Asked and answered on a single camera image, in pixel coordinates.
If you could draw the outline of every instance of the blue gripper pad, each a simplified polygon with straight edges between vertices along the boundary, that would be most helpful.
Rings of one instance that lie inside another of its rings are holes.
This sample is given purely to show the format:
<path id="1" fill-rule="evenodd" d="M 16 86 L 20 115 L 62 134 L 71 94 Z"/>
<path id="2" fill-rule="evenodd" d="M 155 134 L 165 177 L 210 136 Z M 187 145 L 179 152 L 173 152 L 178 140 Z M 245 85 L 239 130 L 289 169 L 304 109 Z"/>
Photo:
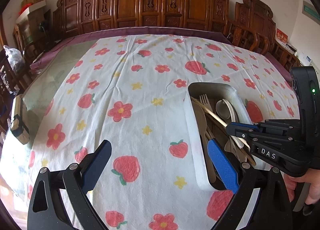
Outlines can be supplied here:
<path id="1" fill-rule="evenodd" d="M 236 194 L 239 188 L 238 174 L 214 139 L 208 142 L 208 155 L 226 189 L 229 189 Z"/>

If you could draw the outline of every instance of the metal fork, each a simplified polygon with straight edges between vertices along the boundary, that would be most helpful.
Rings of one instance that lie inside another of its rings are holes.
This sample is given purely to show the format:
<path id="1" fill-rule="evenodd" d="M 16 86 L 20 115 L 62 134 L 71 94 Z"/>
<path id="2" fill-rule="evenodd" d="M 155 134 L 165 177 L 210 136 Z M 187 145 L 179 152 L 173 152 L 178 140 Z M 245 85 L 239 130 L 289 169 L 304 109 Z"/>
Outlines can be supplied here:
<path id="1" fill-rule="evenodd" d="M 209 103 L 209 99 L 207 97 L 207 94 L 200 96 L 200 103 L 203 104 L 206 108 L 208 108 L 211 112 L 213 112 L 212 107 Z"/>

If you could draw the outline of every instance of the white tablecloth with strawberries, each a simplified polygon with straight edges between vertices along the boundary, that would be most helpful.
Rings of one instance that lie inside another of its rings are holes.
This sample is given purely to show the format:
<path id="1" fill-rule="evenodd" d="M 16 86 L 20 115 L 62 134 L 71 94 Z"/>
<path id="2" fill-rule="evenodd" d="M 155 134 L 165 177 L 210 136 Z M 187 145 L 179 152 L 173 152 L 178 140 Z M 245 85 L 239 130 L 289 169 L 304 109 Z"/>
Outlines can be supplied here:
<path id="1" fill-rule="evenodd" d="M 27 203 L 41 167 L 66 169 L 107 139 L 112 156 L 87 196 L 109 229 L 211 229 L 232 194 L 197 186 L 183 109 L 192 82 L 230 84 L 253 122 L 299 117 L 290 86 L 260 54 L 173 35 L 99 39 L 46 111 L 30 155 Z"/>

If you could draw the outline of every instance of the metal screw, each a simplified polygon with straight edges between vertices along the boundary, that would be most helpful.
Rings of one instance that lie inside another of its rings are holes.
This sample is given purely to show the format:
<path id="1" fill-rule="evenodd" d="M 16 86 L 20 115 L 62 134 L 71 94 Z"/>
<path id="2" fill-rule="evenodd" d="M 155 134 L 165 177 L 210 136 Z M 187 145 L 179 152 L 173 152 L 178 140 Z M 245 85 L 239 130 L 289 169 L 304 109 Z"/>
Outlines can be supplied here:
<path id="1" fill-rule="evenodd" d="M 74 170 L 74 169 L 76 169 L 76 168 L 78 168 L 78 164 L 76 164 L 76 163 L 72 163 L 72 164 L 69 166 L 69 169 L 72 169 L 72 170 Z"/>
<path id="2" fill-rule="evenodd" d="M 279 170 L 277 167 L 273 167 L 273 168 L 272 168 L 272 171 L 273 171 L 274 173 L 279 173 L 279 172 L 280 172 L 280 170 Z"/>
<path id="3" fill-rule="evenodd" d="M 47 172 L 47 168 L 46 168 L 46 167 L 40 169 L 40 173 L 41 173 L 41 174 L 44 174 L 44 173 L 46 173 L 46 172 Z"/>
<path id="4" fill-rule="evenodd" d="M 250 164 L 247 163 L 247 162 L 244 162 L 241 165 L 242 165 L 242 168 L 244 168 L 244 169 L 249 169 L 250 168 Z"/>

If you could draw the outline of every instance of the human hand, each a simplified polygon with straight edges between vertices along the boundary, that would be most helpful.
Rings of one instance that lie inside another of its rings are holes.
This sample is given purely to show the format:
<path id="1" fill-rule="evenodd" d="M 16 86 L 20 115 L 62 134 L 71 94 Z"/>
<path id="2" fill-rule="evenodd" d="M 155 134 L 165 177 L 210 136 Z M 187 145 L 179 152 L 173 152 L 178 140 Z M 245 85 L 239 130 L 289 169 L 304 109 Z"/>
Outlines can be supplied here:
<path id="1" fill-rule="evenodd" d="M 294 199 L 294 190 L 297 182 L 311 183 L 305 203 L 307 205 L 316 203 L 320 198 L 320 170 L 308 169 L 302 177 L 290 177 L 284 174 L 284 183 L 287 187 L 290 202 Z"/>

